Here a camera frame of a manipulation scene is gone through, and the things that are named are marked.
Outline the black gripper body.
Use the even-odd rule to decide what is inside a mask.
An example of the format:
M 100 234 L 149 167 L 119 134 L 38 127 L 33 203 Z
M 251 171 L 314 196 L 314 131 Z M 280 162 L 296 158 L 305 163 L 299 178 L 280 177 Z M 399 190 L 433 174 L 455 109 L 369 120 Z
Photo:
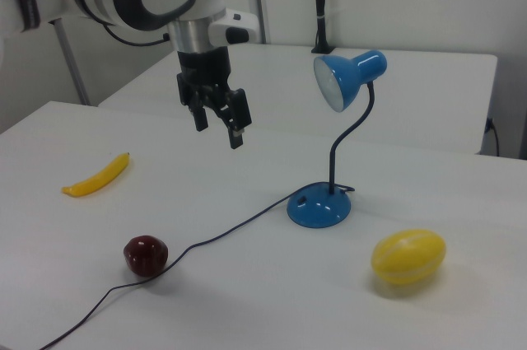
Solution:
M 214 111 L 227 113 L 229 108 L 228 77 L 231 63 L 227 47 L 220 47 L 205 53 L 189 54 L 178 52 L 181 71 L 177 75 L 177 85 L 182 105 L 198 93 L 203 104 Z

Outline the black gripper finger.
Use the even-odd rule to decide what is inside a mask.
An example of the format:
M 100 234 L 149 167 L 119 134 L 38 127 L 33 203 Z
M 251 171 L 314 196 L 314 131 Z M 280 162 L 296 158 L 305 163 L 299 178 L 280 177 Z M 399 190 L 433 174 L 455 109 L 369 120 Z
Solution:
M 243 132 L 252 124 L 245 91 L 243 89 L 219 91 L 214 111 L 227 127 L 231 149 L 241 147 Z
M 196 130 L 202 132 L 208 127 L 208 118 L 204 104 L 199 96 L 194 96 L 191 100 L 191 112 L 194 117 Z

